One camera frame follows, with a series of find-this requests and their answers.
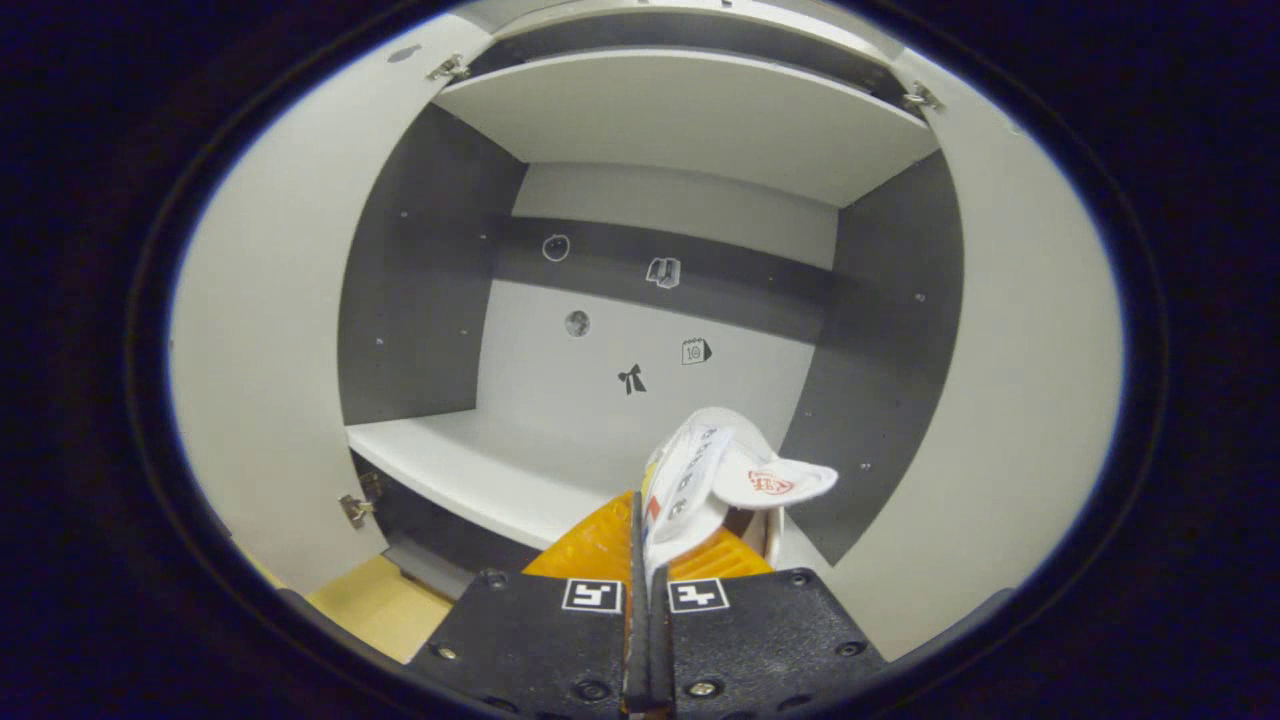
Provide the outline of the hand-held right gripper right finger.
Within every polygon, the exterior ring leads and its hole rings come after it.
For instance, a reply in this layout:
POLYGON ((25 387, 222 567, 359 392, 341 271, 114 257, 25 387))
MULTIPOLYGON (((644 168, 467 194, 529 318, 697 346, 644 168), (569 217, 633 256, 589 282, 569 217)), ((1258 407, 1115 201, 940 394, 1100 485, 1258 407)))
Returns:
POLYGON ((728 530, 645 571, 649 719, 804 717, 887 665, 814 570, 776 570, 728 530))

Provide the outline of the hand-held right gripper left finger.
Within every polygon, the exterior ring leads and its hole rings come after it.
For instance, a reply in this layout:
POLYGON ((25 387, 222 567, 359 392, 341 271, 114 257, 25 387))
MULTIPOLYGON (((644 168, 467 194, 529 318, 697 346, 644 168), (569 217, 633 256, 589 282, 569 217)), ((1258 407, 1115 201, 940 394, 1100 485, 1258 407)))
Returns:
POLYGON ((625 717, 634 500, 607 501, 520 571, 480 571, 407 669, 521 719, 625 717))

